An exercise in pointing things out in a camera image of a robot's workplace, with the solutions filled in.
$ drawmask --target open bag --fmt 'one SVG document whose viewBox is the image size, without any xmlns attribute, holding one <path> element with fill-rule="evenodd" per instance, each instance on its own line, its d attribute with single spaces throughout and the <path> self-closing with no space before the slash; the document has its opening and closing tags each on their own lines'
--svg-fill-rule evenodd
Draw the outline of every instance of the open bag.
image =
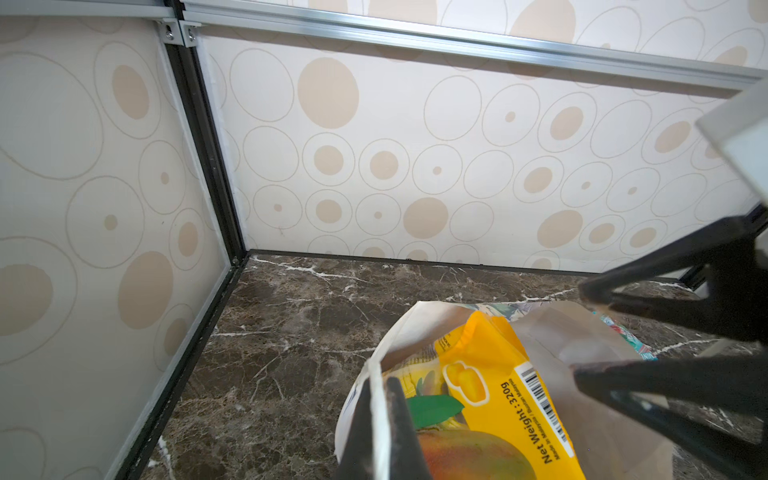
<svg viewBox="0 0 768 480">
<path fill-rule="evenodd" d="M 548 389 L 587 479 L 672 479 L 673 446 L 668 440 L 576 389 L 571 365 L 642 360 L 649 356 L 638 352 L 643 349 L 634 337 L 620 335 L 615 331 L 618 328 L 607 325 L 600 314 L 576 303 L 462 305 L 419 302 L 387 332 L 367 365 L 378 364 L 380 371 L 391 369 L 465 325 L 476 310 L 490 316 L 503 316 L 509 321 Z M 363 383 L 369 378 L 372 385 L 381 381 L 374 376 L 369 374 L 368 366 L 364 368 L 342 408 L 335 437 L 336 457 L 340 462 Z M 374 400 L 371 410 L 375 422 L 377 409 L 385 409 L 386 405 L 381 402 L 377 406 Z M 652 400 L 666 405 L 663 398 Z M 378 415 L 378 418 L 385 419 L 386 415 Z"/>
</svg>

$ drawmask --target black edge trim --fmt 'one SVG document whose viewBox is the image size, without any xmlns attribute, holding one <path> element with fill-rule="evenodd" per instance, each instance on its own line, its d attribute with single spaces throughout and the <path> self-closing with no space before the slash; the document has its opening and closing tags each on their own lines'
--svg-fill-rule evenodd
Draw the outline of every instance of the black edge trim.
<svg viewBox="0 0 768 480">
<path fill-rule="evenodd" d="M 246 262 L 240 262 L 240 265 L 233 266 L 219 286 L 214 301 L 208 306 L 203 320 L 195 330 L 187 348 L 184 350 L 176 369 L 168 379 L 168 383 L 163 388 L 160 398 L 155 403 L 154 408 L 147 417 L 138 437 L 131 446 L 131 450 L 123 461 L 115 478 L 123 480 L 138 480 L 141 473 L 149 462 L 149 458 L 154 451 L 157 440 L 165 429 L 171 414 L 174 412 L 176 403 L 187 385 L 197 360 L 203 353 L 210 334 L 219 320 L 219 316 L 227 305 L 230 295 L 237 286 L 240 275 L 245 270 Z"/>
<path fill-rule="evenodd" d="M 448 266 L 454 268 L 465 268 L 468 270 L 490 270 L 495 272 L 516 272 L 516 273 L 535 273 L 537 275 L 563 275 L 563 276 L 595 276 L 599 273 L 592 272 L 572 272 L 570 270 L 542 270 L 538 268 L 520 268 L 516 266 L 495 266 L 495 265 L 477 265 L 474 263 L 446 263 L 446 262 L 423 262 L 419 260 L 400 260 L 395 258 L 374 258 L 374 257 L 356 257 L 353 255 L 327 255 L 322 253 L 304 253 L 304 252 L 285 252 L 282 250 L 259 250 L 251 249 L 248 255 L 275 255 L 277 257 L 308 257 L 308 258 L 330 258 L 334 260 L 355 260 L 358 262 L 376 262 L 376 263 L 402 263 L 405 265 L 416 266 Z M 658 276 L 650 278 L 654 282 L 680 283 L 676 278 Z"/>
<path fill-rule="evenodd" d="M 230 264 L 237 265 L 245 258 L 245 243 L 203 83 L 203 73 L 197 59 L 197 49 L 178 45 L 165 47 L 187 114 L 187 123 L 192 132 L 197 156 L 200 158 L 210 201 L 219 221 L 224 246 L 227 248 Z"/>
<path fill-rule="evenodd" d="M 768 227 L 768 210 L 763 204 L 757 204 L 757 206 L 746 215 L 746 218 L 750 220 L 757 233 L 762 232 Z M 704 265 L 691 267 L 682 277 L 680 277 L 679 281 L 691 290 L 699 288 L 707 281 Z"/>
</svg>

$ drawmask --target wall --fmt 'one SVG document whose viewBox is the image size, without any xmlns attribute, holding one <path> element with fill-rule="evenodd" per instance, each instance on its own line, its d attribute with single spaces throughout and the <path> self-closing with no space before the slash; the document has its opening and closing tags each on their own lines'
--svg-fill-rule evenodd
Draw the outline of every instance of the wall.
<svg viewBox="0 0 768 480">
<path fill-rule="evenodd" d="M 0 18 L 0 478 L 103 478 L 224 272 L 154 24 Z"/>
<path fill-rule="evenodd" d="M 675 58 L 768 67 L 764 0 L 266 0 Z"/>
<path fill-rule="evenodd" d="M 698 90 L 205 28 L 249 247 L 599 272 L 756 198 Z"/>
</svg>

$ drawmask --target silver metal bar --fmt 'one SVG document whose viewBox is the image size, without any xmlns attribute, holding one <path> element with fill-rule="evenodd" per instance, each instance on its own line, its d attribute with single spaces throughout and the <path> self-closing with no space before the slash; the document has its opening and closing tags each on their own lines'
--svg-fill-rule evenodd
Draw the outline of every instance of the silver metal bar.
<svg viewBox="0 0 768 480">
<path fill-rule="evenodd" d="M 171 7 L 78 0 L 0 0 L 0 15 L 134 17 L 153 20 L 175 17 Z"/>
<path fill-rule="evenodd" d="M 184 18 L 208 25 L 362 41 L 531 65 L 743 90 L 768 71 L 459 28 L 324 12 L 251 0 L 185 0 Z"/>
</svg>

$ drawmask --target dark marble floor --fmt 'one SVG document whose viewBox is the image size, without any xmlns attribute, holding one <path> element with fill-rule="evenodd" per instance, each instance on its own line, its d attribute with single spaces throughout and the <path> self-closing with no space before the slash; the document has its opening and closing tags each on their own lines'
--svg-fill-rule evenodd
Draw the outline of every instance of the dark marble floor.
<svg viewBox="0 0 768 480">
<path fill-rule="evenodd" d="M 341 406 L 366 358 L 418 300 L 578 301 L 578 276 L 305 257 L 254 256 L 206 345 L 144 480 L 329 478 Z M 626 292 L 692 298 L 671 283 Z M 716 339 L 643 319 L 612 318 L 659 357 L 692 356 Z M 752 353 L 736 344 L 724 354 Z M 747 438 L 742 419 L 679 402 L 701 422 Z M 679 450 L 675 478 L 724 478 Z"/>
</svg>

